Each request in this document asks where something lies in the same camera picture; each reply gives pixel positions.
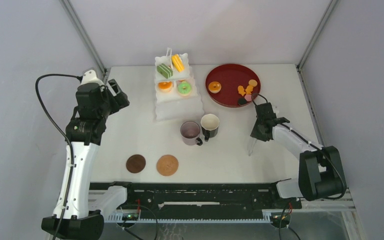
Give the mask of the metal tongs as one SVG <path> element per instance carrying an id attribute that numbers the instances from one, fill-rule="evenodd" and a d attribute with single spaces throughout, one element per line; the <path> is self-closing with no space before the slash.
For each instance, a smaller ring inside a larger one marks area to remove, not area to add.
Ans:
<path id="1" fill-rule="evenodd" d="M 247 143 L 247 154 L 250 157 L 254 151 L 255 144 L 257 142 L 257 139 L 254 137 L 250 137 Z"/>

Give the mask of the red round tray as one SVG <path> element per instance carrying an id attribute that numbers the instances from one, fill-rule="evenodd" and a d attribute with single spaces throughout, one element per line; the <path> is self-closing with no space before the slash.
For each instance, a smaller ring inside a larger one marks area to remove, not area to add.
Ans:
<path id="1" fill-rule="evenodd" d="M 239 106 L 238 99 L 244 98 L 238 93 L 238 86 L 246 88 L 249 85 L 249 80 L 258 81 L 258 85 L 254 87 L 252 92 L 252 101 L 258 97 L 261 91 L 262 84 L 257 74 L 250 68 L 240 64 L 223 64 L 215 67 L 207 75 L 205 80 L 206 91 L 210 98 L 217 104 L 228 108 L 240 108 L 246 105 Z M 208 90 L 210 82 L 221 83 L 221 91 L 213 94 Z"/>

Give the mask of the orange round tart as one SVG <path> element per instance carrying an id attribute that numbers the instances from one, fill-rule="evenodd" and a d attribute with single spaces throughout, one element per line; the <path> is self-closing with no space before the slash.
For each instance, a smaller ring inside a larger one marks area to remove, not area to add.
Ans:
<path id="1" fill-rule="evenodd" d="M 157 87 L 160 92 L 169 93 L 173 88 L 173 82 L 172 81 L 159 82 L 157 84 Z"/>

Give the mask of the black mug white inside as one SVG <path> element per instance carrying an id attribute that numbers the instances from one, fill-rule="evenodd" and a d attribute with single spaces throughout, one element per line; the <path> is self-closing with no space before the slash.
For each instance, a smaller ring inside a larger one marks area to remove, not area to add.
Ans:
<path id="1" fill-rule="evenodd" d="M 208 142 L 218 134 L 220 119 L 214 114 L 205 114 L 200 120 L 204 141 Z"/>

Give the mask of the green striped cake slice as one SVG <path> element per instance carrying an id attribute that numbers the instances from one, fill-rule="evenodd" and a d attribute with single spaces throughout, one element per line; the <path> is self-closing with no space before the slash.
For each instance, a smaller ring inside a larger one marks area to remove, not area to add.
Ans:
<path id="1" fill-rule="evenodd" d="M 164 63 L 161 63 L 161 64 L 157 65 L 156 66 L 156 70 L 165 79 L 171 78 L 173 76 L 173 74 L 174 74 L 173 70 L 169 66 L 164 64 Z"/>

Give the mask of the white tiered dessert stand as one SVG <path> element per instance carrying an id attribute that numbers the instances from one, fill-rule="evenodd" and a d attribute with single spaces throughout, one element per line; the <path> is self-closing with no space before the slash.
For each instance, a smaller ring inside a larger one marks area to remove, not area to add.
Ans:
<path id="1" fill-rule="evenodd" d="M 178 54 L 184 64 L 184 71 L 178 72 L 172 65 L 171 56 Z M 197 87 L 193 68 L 189 63 L 187 53 L 173 53 L 170 47 L 167 48 L 165 55 L 155 57 L 154 63 L 154 83 L 155 83 L 155 119 L 157 121 L 167 121 L 175 119 L 197 118 L 204 114 L 204 107 L 201 94 Z M 173 71 L 173 76 L 166 79 L 157 72 L 157 65 L 166 64 Z M 192 90 L 187 96 L 178 94 L 177 86 L 180 82 L 190 83 Z M 159 91 L 158 83 L 172 82 L 173 88 L 170 92 Z"/>

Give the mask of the green donut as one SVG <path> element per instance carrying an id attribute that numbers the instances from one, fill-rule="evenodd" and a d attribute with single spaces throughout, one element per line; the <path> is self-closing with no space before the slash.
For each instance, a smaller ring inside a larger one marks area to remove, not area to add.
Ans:
<path id="1" fill-rule="evenodd" d="M 191 93 L 191 91 L 192 91 L 191 84 L 189 82 L 187 82 L 186 80 L 181 81 L 177 85 L 177 92 L 181 96 L 188 96 Z"/>

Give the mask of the yellow cake slice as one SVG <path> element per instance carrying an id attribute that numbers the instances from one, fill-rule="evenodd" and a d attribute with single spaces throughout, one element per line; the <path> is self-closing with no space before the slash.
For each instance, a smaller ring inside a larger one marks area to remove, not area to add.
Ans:
<path id="1" fill-rule="evenodd" d="M 175 54 L 171 56 L 172 66 L 179 72 L 183 72 L 185 70 L 185 66 L 182 62 L 182 59 L 179 54 Z"/>

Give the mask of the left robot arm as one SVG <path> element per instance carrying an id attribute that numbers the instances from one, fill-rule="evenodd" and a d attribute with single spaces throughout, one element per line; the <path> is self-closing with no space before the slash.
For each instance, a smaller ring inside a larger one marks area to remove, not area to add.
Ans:
<path id="1" fill-rule="evenodd" d="M 92 167 L 106 130 L 108 117 L 130 102 L 118 83 L 81 84 L 62 135 L 67 143 L 66 164 L 60 195 L 51 216 L 44 217 L 41 229 L 61 240 L 97 240 L 104 228 L 103 210 L 90 210 L 88 203 Z"/>

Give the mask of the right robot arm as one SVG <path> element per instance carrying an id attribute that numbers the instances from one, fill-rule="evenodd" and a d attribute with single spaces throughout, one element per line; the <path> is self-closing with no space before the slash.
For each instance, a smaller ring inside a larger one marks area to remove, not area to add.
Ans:
<path id="1" fill-rule="evenodd" d="M 262 142 L 274 141 L 298 160 L 297 177 L 276 182 L 276 190 L 269 194 L 269 203 L 282 208 L 290 198 L 307 201 L 342 198 L 348 187 L 339 150 L 307 139 L 287 118 L 278 117 L 271 103 L 254 107 L 256 121 L 250 137 Z"/>

